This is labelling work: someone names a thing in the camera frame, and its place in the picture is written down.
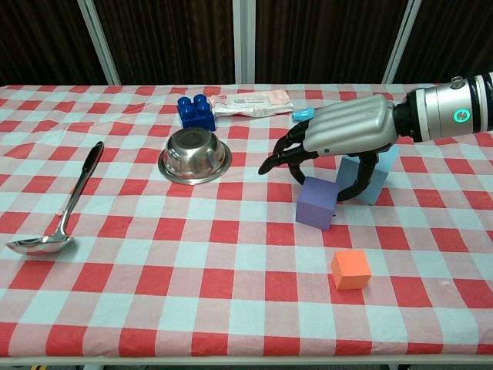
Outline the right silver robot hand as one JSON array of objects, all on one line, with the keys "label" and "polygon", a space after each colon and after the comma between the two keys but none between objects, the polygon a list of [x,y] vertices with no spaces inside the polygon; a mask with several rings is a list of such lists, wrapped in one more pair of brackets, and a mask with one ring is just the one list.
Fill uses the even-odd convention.
[{"label": "right silver robot hand", "polygon": [[300,164],[322,156],[359,158],[356,180],[340,190],[339,202],[355,198],[368,187],[378,154],[397,141],[395,105],[382,95],[343,101],[317,109],[311,119],[297,123],[276,142],[273,153],[258,170],[264,175],[287,164],[293,178],[304,183]]}]

